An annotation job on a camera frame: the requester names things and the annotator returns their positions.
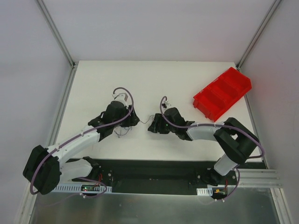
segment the white table surface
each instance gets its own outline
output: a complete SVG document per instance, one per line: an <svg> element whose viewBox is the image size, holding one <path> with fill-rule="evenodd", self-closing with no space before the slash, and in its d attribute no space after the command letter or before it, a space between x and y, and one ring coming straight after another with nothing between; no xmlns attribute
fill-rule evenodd
<svg viewBox="0 0 299 224"><path fill-rule="evenodd" d="M79 132L91 119L104 111L113 100L113 89L119 86L132 93L136 114L143 122L147 121L150 115L159 113L160 100L166 95L185 120L211 123L193 107L193 96L229 67L235 67L235 64L80 61L57 141ZM253 131L244 98L233 105L217 122L225 121L228 117L235 117ZM173 133L150 133L147 131L149 124L150 122L138 123L121 138L113 133L103 141L81 151L75 158L90 156L95 159L216 161L224 153L217 142L183 141ZM258 154L256 148L252 155Z"/></svg>

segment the wire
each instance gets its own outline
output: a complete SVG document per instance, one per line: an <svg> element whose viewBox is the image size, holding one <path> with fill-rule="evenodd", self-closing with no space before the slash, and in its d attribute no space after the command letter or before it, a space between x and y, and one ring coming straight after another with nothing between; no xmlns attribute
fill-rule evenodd
<svg viewBox="0 0 299 224"><path fill-rule="evenodd" d="M154 119L155 115L150 115L149 119L146 122L140 120L141 123L146 124L149 122L150 119Z"/></svg>
<svg viewBox="0 0 299 224"><path fill-rule="evenodd" d="M105 184L103 184L101 181L95 181L95 180L90 180L90 179L87 179L87 178L84 178L84 177L79 177L79 179L81 180L84 180L84 181L89 181L89 182L94 182L94 183L97 183L98 185L103 185L105 187L104 191L101 192L101 193L98 193L97 195L95 196L88 196L88 195L84 195L83 198L94 198L94 197L99 197L101 195L103 195L104 193L106 193L107 191L107 186ZM37 201L36 205L36 214L35 214L35 217L36 217L36 220L35 220L35 224L37 223L37 218L38 218L38 209L40 207L51 207L51 206L54 206L54 205L57 205L57 204L60 204L64 201L66 201L67 199L71 198L71 197L74 197L75 195L82 195L82 193L74 193L74 194L71 194L71 195L68 195L67 197L65 197L64 199L58 201L58 202L55 202L55 203L52 203L52 204L41 204Z"/></svg>
<svg viewBox="0 0 299 224"><path fill-rule="evenodd" d="M128 127L128 129L126 129L126 127L124 127L124 129L127 131L127 132L124 133L124 134L121 134L121 131L120 131L119 134L118 134L116 131L114 131L114 133L117 134L117 137L118 137L118 138L120 138L121 136L124 136L124 135L128 134L128 132L129 132L130 130L132 130L133 128L132 128L132 127Z"/></svg>
<svg viewBox="0 0 299 224"><path fill-rule="evenodd" d="M228 191L228 180L225 179L225 191L227 192Z"/></svg>
<svg viewBox="0 0 299 224"><path fill-rule="evenodd" d="M261 157L263 157L265 155L265 149L262 147L262 145L258 141L256 141L254 138L252 138L249 134L247 134L242 129L240 129L240 128L229 126L229 125L221 125L221 124L197 124L197 125L190 125L190 126L178 126L178 125L175 125L175 124L171 123L166 118L166 116L164 115L163 110L162 110L162 107L163 107L162 104L163 104L164 100L167 100L167 96L163 96L162 99L161 99L161 102L160 102L160 112L161 112L163 118L166 120L166 122L168 124L170 124L170 125L172 125L172 126L174 126L176 128L191 128L191 127L199 127L199 126L215 126L215 127L224 127L224 128L233 129L233 130L238 131L241 134L245 135L247 138L249 138L250 140L252 140L261 149L261 154L260 155L251 156L248 159L261 158Z"/></svg>
<svg viewBox="0 0 299 224"><path fill-rule="evenodd" d="M57 148L53 149L53 151L51 151L48 155L46 155L46 156L43 158L43 160L38 164L38 166L37 166L37 168L36 168L36 170L35 170L35 172L34 172L34 174L33 174L33 176L32 176L31 183L30 183L30 188L29 188L30 193L31 193L32 195L36 195L36 194L39 192L39 191L36 191L36 192L33 191L33 184L34 184L34 181L35 181L35 179L36 179L36 175L37 175L38 171L40 170L41 166L45 163L45 161L46 161L46 160L47 160L53 153L57 152L59 149L61 149L62 147L66 146L67 144L69 144L70 142L74 141L75 139L81 137L81 136L84 135L84 134L87 134L87 133L92 132L93 130L97 130L97 129L99 129L99 128L103 128L103 127L107 127L107 126L115 125L115 124L117 124L117 123L122 122L122 121L125 120L128 116L130 116L131 112L132 112L133 109L134 109L134 99L133 99L133 96L132 96L132 94L129 92L129 90L127 90L127 89L124 88L124 87L117 87L116 89L113 90L113 94L115 94L115 91L116 91L116 90L120 90L120 89L121 89L121 90L125 90L125 91L129 94L129 96L130 96L130 98L131 98L131 101L132 101L131 109L129 110L129 112L127 113L127 115L124 116L123 118L121 118L121 119L119 119L119 120L117 120L117 121L111 122L111 123L109 123L109 124L104 124L104 125L100 125L100 126L91 128L91 129L89 129L89 130L83 132L83 134L78 134L78 135L72 137L71 139L67 140L65 143L61 144L61 145L58 147L58 149L57 149Z"/></svg>
<svg viewBox="0 0 299 224"><path fill-rule="evenodd" d="M102 174L100 174L99 175L99 182L101 182L102 181L102 179L103 179L103 175Z"/></svg>
<svg viewBox="0 0 299 224"><path fill-rule="evenodd" d="M227 195L224 199L228 199L229 197L231 197L231 195L235 192L235 190L239 186L241 175L240 175L240 171L238 169L235 169L235 170L238 172L238 181L237 181L237 184L235 185L235 188L232 190L232 192L230 192L229 195Z"/></svg>

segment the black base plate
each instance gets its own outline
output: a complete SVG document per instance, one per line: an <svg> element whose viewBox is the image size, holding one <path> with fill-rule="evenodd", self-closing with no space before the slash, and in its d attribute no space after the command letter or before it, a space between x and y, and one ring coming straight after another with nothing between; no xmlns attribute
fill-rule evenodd
<svg viewBox="0 0 299 224"><path fill-rule="evenodd" d="M206 188L198 177L215 164L214 161L95 161L101 166L102 182L112 186L112 192L167 195L196 195L197 188ZM262 162L248 162L239 168L266 167ZM225 185L226 179L229 185L235 185L236 178L233 179L233 176L235 172L230 171L220 185Z"/></svg>

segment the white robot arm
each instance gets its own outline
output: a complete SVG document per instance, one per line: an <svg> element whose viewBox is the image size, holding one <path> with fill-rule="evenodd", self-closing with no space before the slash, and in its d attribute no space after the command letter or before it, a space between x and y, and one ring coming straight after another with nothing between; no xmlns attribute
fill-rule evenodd
<svg viewBox="0 0 299 224"><path fill-rule="evenodd" d="M75 162L67 163L67 161L81 150L111 135L114 128L137 125L139 118L134 109L122 122L115 123L129 113L132 105L127 105L128 96L126 93L113 95L113 98L106 111L88 122L88 125L77 134L47 148L39 145L32 150L23 175L30 182L33 182L38 192L48 194L59 182L77 177L96 178L99 173L99 165L90 157L84 157Z"/></svg>
<svg viewBox="0 0 299 224"><path fill-rule="evenodd" d="M215 125L203 125L199 122L185 121L178 109L167 101L161 103L161 106L163 114L155 114L148 131L160 134L173 132L180 139L188 141L216 141L224 150L224 155L214 167L201 176L201 180L206 184L217 186L230 170L245 163L256 148L256 142L259 142L258 138L235 118L228 118L225 122Z"/></svg>

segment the gray wall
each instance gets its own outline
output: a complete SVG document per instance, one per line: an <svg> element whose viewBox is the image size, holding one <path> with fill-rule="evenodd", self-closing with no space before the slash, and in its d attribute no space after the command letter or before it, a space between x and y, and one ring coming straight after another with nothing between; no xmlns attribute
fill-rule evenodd
<svg viewBox="0 0 299 224"><path fill-rule="evenodd" d="M0 6L0 223L12 223L33 147L45 144L70 66L33 0Z"/></svg>
<svg viewBox="0 0 299 224"><path fill-rule="evenodd" d="M242 72L252 80L249 102L271 168L279 170L294 223L299 222L299 1L285 0Z"/></svg>
<svg viewBox="0 0 299 224"><path fill-rule="evenodd" d="M78 60L238 62L273 0L44 0Z"/></svg>

